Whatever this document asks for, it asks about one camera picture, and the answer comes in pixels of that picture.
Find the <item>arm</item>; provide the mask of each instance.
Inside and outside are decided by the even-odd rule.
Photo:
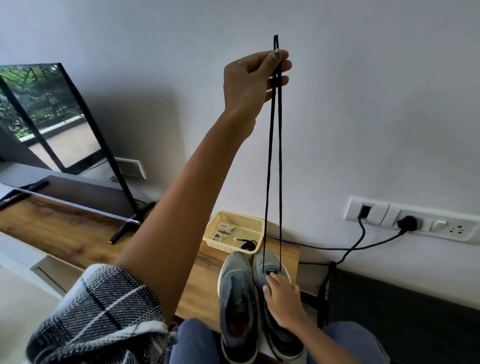
[[[284,50],[267,51],[225,67],[225,111],[117,258],[115,265],[152,290],[167,323],[173,318],[233,158],[252,133],[264,102],[271,98],[269,77],[281,61],[283,71],[291,68],[287,57]],[[283,76],[282,84],[287,82]]]
[[[268,310],[277,323],[296,335],[319,364],[360,364],[323,333],[308,317],[300,301],[300,288],[281,275],[267,277],[264,286]]]

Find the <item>gray sneaker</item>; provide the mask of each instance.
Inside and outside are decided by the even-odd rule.
[[[268,286],[266,276],[271,272],[275,274],[281,274],[282,276],[287,277],[287,279],[291,282],[290,275],[283,264],[282,269],[280,270],[280,259],[272,249],[265,249],[265,264],[263,264],[263,254],[263,249],[260,249],[253,258],[253,277],[260,294],[259,306],[264,321],[265,336],[273,354],[277,357],[277,359],[281,361],[295,360],[302,355],[303,344],[290,331],[282,328],[276,323],[270,311],[268,311],[267,303],[263,294],[263,286]]]
[[[217,293],[223,355],[231,364],[251,364],[258,353],[258,314],[252,269],[242,253],[225,259]]]

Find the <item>plaid shirt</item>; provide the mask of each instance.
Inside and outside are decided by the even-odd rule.
[[[32,335],[26,354],[32,364],[157,364],[174,340],[144,284],[95,264]]]

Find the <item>hand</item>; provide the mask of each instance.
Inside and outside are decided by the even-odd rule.
[[[225,113],[245,127],[248,137],[255,126],[255,118],[265,102],[272,98],[272,73],[282,63],[282,72],[292,68],[288,52],[277,49],[255,53],[228,64],[224,69],[223,91]],[[282,76],[282,85],[288,76]]]
[[[301,305],[300,288],[280,274],[270,273],[266,278],[270,287],[263,286],[263,291],[268,310],[281,327],[295,331],[308,320]]]

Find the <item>television screen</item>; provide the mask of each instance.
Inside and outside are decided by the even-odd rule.
[[[0,66],[0,183],[18,188],[49,176],[39,194],[130,218],[136,203],[114,182],[119,173],[99,133],[60,63]]]

